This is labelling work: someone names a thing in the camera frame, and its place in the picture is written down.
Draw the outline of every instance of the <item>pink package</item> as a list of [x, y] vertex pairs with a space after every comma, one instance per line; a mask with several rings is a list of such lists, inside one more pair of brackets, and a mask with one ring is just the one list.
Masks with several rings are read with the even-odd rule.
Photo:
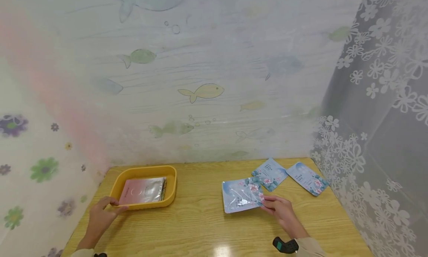
[[161, 201], [165, 177], [129, 179], [125, 182], [119, 204], [136, 204]]

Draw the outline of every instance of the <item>black device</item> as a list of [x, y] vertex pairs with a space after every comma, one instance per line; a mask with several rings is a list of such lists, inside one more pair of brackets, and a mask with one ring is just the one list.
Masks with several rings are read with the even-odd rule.
[[297, 244], [296, 240], [290, 240], [288, 242], [284, 242], [279, 237], [276, 237], [273, 240], [272, 244], [279, 252], [282, 252], [285, 254], [292, 254], [299, 250], [299, 245]]

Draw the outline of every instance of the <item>wall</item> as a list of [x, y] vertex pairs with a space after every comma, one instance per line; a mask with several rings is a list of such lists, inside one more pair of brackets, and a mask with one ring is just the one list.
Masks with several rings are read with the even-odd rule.
[[59, 256], [102, 179], [0, 58], [0, 256]]
[[360, 0], [27, 3], [85, 69], [70, 83], [117, 165], [307, 155]]
[[[109, 165], [306, 156], [360, 3], [0, 1], [14, 79], [0, 112], [28, 121], [0, 140], [16, 193], [2, 196], [2, 256], [58, 254]], [[37, 183], [40, 164], [57, 169]]]

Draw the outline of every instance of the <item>lace curtain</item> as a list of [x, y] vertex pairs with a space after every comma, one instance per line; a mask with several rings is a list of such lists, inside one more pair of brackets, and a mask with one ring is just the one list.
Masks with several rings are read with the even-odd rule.
[[363, 0], [311, 157], [375, 256], [428, 256], [428, 0]]

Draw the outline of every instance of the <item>floral packet design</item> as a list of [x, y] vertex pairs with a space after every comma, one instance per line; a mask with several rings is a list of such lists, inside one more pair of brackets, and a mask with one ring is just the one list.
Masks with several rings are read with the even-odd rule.
[[287, 171], [278, 164], [273, 158], [269, 158], [265, 163], [254, 170], [251, 175], [259, 178], [260, 183], [272, 192], [276, 187], [287, 178]]
[[328, 186], [326, 180], [322, 179], [318, 174], [301, 162], [290, 167], [287, 173], [315, 197], [318, 197]]
[[240, 212], [262, 206], [265, 200], [257, 177], [222, 183], [225, 213]]

